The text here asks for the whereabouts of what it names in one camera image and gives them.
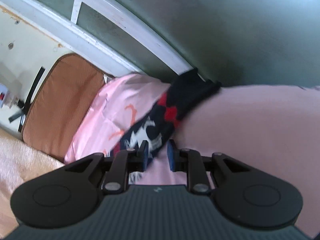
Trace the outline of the black red white patterned garment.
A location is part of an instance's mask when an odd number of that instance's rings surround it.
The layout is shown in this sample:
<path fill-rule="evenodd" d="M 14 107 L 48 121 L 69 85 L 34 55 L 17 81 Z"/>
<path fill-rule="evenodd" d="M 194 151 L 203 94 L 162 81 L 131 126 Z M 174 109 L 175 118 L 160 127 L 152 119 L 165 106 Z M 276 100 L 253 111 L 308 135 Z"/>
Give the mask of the black red white patterned garment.
<path fill-rule="evenodd" d="M 196 69 L 181 74 L 154 103 L 151 110 L 121 136 L 111 150 L 112 158 L 122 150 L 139 149 L 146 140 L 149 144 L 148 168 L 183 118 L 201 102 L 217 94 L 220 88 L 219 82 L 203 81 Z M 134 181 L 137 178 L 137 175 L 129 176 L 129 179 Z"/>

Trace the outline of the pink bed sheet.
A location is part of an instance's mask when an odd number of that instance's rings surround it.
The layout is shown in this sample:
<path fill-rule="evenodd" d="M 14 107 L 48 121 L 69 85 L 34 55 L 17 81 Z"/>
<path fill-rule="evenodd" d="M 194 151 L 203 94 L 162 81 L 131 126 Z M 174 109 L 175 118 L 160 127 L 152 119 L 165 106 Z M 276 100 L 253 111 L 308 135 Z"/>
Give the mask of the pink bed sheet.
<path fill-rule="evenodd" d="M 169 88 L 153 77 L 116 78 L 95 95 L 64 158 L 108 154 Z M 222 152 L 293 184 L 303 196 L 297 226 L 319 233 L 319 87 L 238 86 L 222 89 L 182 121 L 173 139 L 202 155 Z"/>

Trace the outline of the beige fuzzy blanket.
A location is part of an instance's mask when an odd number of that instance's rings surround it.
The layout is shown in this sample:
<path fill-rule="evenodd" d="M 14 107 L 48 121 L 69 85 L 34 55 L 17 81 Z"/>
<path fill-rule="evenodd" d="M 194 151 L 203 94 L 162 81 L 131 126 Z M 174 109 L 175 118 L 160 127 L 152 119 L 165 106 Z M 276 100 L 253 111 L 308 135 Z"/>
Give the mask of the beige fuzzy blanket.
<path fill-rule="evenodd" d="M 10 207 L 10 197 L 21 184 L 63 167 L 60 161 L 29 147 L 1 129 L 1 238 L 18 223 Z"/>

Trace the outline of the white framed glass window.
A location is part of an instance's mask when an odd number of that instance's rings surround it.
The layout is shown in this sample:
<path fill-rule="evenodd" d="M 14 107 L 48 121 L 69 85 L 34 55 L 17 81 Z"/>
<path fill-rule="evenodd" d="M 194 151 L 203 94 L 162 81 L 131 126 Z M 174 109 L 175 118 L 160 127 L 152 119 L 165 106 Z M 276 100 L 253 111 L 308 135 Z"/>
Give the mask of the white framed glass window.
<path fill-rule="evenodd" d="M 75 52 L 121 76 L 141 72 L 169 81 L 196 68 L 215 80 L 192 27 L 200 0 L 1 0 L 29 16 Z"/>

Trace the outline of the black tape strips on wall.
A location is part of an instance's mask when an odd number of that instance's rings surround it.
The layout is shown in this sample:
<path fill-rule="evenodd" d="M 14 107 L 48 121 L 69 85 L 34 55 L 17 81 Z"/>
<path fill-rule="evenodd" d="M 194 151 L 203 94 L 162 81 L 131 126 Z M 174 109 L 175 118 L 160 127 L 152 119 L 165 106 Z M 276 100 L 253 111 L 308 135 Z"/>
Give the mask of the black tape strips on wall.
<path fill-rule="evenodd" d="M 21 99 L 15 100 L 15 105 L 20 109 L 17 113 L 15 113 L 14 115 L 10 116 L 8 118 L 9 122 L 12 123 L 13 121 L 17 120 L 18 118 L 20 118 L 20 126 L 22 126 L 22 121 L 23 118 L 27 116 L 29 109 L 31 107 L 31 100 L 33 97 L 33 94 L 35 92 L 35 89 L 37 87 L 37 85 L 40 82 L 41 77 L 43 76 L 45 71 L 44 67 L 41 67 L 31 85 L 31 88 L 28 92 L 27 98 L 23 101 Z"/>

